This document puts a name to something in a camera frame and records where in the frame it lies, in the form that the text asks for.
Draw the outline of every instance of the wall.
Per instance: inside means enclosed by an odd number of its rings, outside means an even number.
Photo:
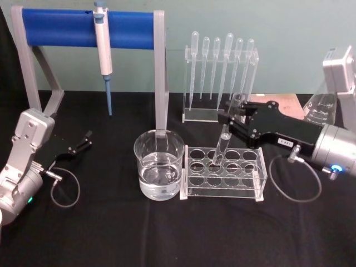
[[[166,14],[170,90],[182,92],[182,49],[192,31],[225,39],[254,38],[260,63],[254,92],[311,93],[323,79],[322,60],[328,49],[356,43],[353,0],[107,0],[112,10]],[[10,7],[92,9],[93,1],[0,0],[10,29]],[[93,48],[46,47],[65,90],[103,91],[97,51]],[[115,50],[113,91],[154,90],[153,52]],[[38,72],[40,89],[48,89]]]

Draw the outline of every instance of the blue led light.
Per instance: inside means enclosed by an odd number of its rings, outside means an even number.
[[[339,166],[339,165],[333,165],[332,170],[333,171],[343,171],[343,168],[341,168],[341,166]]]

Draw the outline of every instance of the dropper rack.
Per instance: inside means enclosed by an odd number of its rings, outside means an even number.
[[[226,68],[226,73],[222,77],[224,59],[226,57],[226,52],[224,49],[224,41],[220,40],[219,51],[217,53],[216,40],[218,37],[210,38],[210,45],[207,49],[207,37],[200,38],[197,42],[192,38],[192,45],[197,45],[194,47],[194,52],[191,53],[191,47],[185,47],[185,75],[184,75],[184,96],[183,96],[183,114],[182,122],[185,121],[204,121],[204,122],[217,122],[218,112],[224,109],[225,102],[231,97],[233,93],[241,93],[245,97],[245,100],[249,100],[251,90],[253,87],[256,69],[259,62],[258,50],[255,47],[253,39],[243,41],[241,38],[234,38],[232,43],[232,50],[228,55],[228,63]],[[202,68],[203,59],[206,55],[206,66],[205,66],[205,77],[202,80]],[[214,54],[217,55],[216,60],[216,70],[215,77],[213,71],[214,64]],[[195,70],[193,73],[195,77],[191,79],[192,74],[192,59],[195,61]],[[234,74],[234,65],[238,64],[238,69],[236,74]],[[192,104],[190,106],[191,99],[191,81],[194,82],[194,93],[192,95]],[[202,88],[201,94],[201,83],[204,81],[204,86]],[[220,91],[220,86],[223,84],[222,89],[222,100],[219,105],[218,103],[218,92]]]

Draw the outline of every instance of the test tube rack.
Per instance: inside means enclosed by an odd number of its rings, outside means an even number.
[[[215,148],[185,146],[180,199],[189,196],[242,197],[263,201],[267,171],[262,149],[228,149],[214,165]]]

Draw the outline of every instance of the black cable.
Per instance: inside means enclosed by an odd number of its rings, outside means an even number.
[[[74,180],[75,180],[75,182],[77,183],[77,186],[78,186],[78,195],[77,195],[76,200],[70,205],[61,205],[53,197],[53,191],[54,191],[54,189],[55,189],[55,187],[57,185],[57,180],[56,180],[53,183],[52,188],[51,188],[51,199],[52,199],[53,203],[56,204],[58,207],[72,207],[72,206],[76,205],[78,203],[78,200],[79,200],[79,197],[80,197],[80,184],[79,184],[78,178],[72,172],[70,172],[70,171],[68,171],[66,169],[63,169],[63,168],[53,167],[52,170],[60,170],[60,171],[65,171],[65,172],[69,173],[74,178]]]
[[[269,177],[271,178],[271,181],[272,181],[273,185],[276,187],[276,189],[277,189],[285,198],[287,198],[287,199],[289,199],[289,200],[291,200],[291,201],[293,201],[293,202],[297,202],[297,203],[309,203],[309,202],[312,202],[312,201],[316,200],[316,199],[321,195],[321,193],[322,193],[322,182],[321,182],[321,180],[320,180],[318,174],[314,171],[314,169],[313,169],[307,162],[305,162],[305,161],[303,161],[303,162],[297,161],[297,162],[302,163],[302,164],[304,164],[306,167],[308,167],[308,169],[312,172],[312,174],[314,175],[315,179],[317,180],[319,190],[318,190],[318,193],[317,193],[315,196],[313,196],[313,197],[311,197],[311,198],[309,198],[309,199],[294,199],[294,198],[288,196],[288,195],[276,184],[276,182],[274,181],[273,176],[272,176],[272,164],[273,164],[273,162],[274,162],[276,159],[283,158],[283,157],[288,157],[288,156],[282,156],[282,155],[275,156],[275,157],[271,160],[271,162],[270,162],[270,164],[269,164],[269,167],[268,167]]]

